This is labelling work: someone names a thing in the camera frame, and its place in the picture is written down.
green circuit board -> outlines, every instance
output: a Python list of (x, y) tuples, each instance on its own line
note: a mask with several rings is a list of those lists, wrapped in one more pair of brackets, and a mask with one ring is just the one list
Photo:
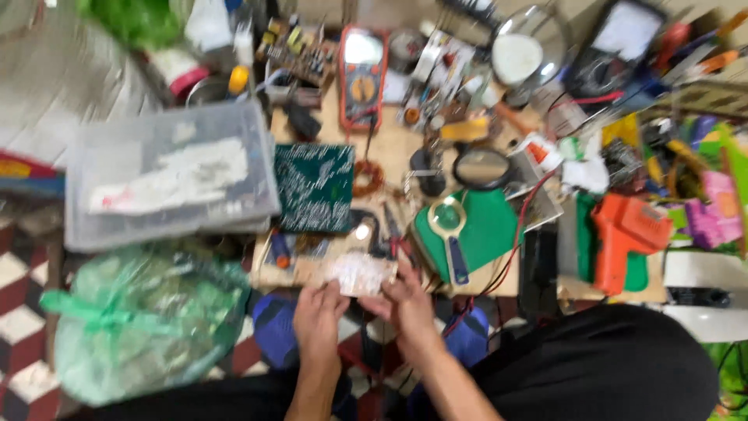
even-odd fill
[(280, 227), (297, 232), (349, 232), (355, 158), (352, 146), (277, 145)]

magnifying glass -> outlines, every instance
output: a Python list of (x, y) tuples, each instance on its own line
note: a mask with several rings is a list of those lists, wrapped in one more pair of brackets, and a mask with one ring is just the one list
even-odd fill
[(429, 209), (429, 227), (444, 240), (447, 251), (447, 267), (453, 285), (467, 285), (470, 271), (460, 247), (460, 231), (465, 227), (468, 215), (462, 204), (453, 197), (434, 203)]
[(453, 176), (467, 190), (488, 192), (504, 188), (513, 178), (512, 161), (501, 152), (484, 147), (463, 151), (455, 160)]

display screen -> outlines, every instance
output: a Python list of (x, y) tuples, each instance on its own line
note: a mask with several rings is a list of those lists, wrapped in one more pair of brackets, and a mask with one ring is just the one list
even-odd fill
[(620, 1), (605, 19), (592, 47), (617, 53), (626, 61), (637, 61), (657, 35), (662, 19), (651, 10), (630, 1)]
[(343, 60), (350, 64), (379, 64), (384, 56), (382, 41), (368, 34), (354, 32), (346, 38)]

plastic bag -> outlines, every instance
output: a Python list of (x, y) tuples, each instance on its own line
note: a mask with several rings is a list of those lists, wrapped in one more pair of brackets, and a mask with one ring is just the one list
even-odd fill
[(249, 298), (239, 264), (213, 261), (177, 242), (101, 255), (76, 274), (70, 294), (41, 305), (62, 314), (55, 370), (89, 405), (197, 381), (234, 346)]
[(141, 49), (171, 46), (182, 24), (169, 0), (77, 0), (79, 13), (93, 17), (120, 42)]

magnifying glass handle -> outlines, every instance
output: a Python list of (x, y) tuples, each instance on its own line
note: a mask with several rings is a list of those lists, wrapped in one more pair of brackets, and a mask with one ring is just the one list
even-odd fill
[(450, 281), (456, 285), (467, 285), (470, 282), (468, 263), (462, 255), (460, 241), (457, 237), (447, 240), (447, 266), (450, 269)]

